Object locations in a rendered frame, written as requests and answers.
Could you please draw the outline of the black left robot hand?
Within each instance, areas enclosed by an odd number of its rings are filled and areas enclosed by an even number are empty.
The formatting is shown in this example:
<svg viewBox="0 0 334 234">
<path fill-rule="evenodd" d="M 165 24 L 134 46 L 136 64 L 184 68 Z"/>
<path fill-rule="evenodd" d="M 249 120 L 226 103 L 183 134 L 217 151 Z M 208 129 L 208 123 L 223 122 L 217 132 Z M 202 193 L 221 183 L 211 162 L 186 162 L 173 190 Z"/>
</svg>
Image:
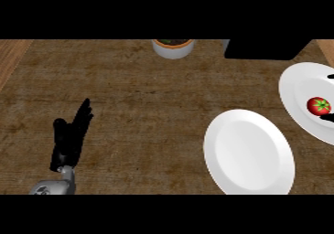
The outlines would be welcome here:
<svg viewBox="0 0 334 234">
<path fill-rule="evenodd" d="M 62 118 L 56 118 L 53 121 L 54 148 L 50 160 L 50 170 L 53 172 L 65 165 L 69 167 L 77 166 L 91 117 L 88 99 L 84 99 L 72 122 L 66 122 Z"/>
</svg>

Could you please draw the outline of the red tomato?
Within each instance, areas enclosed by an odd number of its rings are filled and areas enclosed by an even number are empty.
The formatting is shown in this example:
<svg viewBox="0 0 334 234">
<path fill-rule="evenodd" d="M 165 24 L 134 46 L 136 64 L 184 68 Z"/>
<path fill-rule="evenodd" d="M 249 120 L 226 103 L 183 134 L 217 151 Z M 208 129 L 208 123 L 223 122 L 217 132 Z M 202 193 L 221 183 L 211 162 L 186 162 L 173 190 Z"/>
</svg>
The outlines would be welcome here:
<svg viewBox="0 0 334 234">
<path fill-rule="evenodd" d="M 314 116 L 322 116 L 329 113 L 331 105 L 325 98 L 313 97 L 307 100 L 307 111 Z"/>
</svg>

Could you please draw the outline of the white oval plate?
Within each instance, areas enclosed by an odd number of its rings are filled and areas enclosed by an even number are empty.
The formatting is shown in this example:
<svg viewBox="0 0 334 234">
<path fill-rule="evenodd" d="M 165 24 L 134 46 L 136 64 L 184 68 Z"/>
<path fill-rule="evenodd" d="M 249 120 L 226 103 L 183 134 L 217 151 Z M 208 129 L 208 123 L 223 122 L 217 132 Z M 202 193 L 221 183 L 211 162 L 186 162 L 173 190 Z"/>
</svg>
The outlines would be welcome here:
<svg viewBox="0 0 334 234">
<path fill-rule="evenodd" d="M 208 173 L 226 195 L 286 195 L 294 156 L 274 124 L 255 112 L 229 110 L 212 119 L 202 141 Z"/>
</svg>

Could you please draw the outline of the black box appliance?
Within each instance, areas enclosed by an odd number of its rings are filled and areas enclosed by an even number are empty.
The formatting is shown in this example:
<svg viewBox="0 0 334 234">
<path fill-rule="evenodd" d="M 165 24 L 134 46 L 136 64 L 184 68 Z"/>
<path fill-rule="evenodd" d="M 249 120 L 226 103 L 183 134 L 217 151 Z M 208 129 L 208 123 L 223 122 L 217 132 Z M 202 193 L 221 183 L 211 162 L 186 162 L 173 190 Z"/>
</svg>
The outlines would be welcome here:
<svg viewBox="0 0 334 234">
<path fill-rule="evenodd" d="M 226 59 L 291 60 L 308 39 L 230 39 L 224 49 Z"/>
</svg>

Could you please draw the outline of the white round plate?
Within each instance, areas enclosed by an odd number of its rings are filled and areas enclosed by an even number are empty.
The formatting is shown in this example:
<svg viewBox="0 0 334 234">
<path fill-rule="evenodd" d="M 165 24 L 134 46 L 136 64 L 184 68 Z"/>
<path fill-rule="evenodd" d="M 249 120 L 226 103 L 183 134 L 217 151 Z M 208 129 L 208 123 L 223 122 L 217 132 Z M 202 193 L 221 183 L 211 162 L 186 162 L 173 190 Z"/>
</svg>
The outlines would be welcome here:
<svg viewBox="0 0 334 234">
<path fill-rule="evenodd" d="M 334 145 L 334 122 L 322 120 L 307 110 L 308 99 L 328 101 L 334 113 L 334 68 L 313 62 L 292 64 L 280 73 L 277 93 L 283 108 L 294 122 L 320 141 Z"/>
</svg>

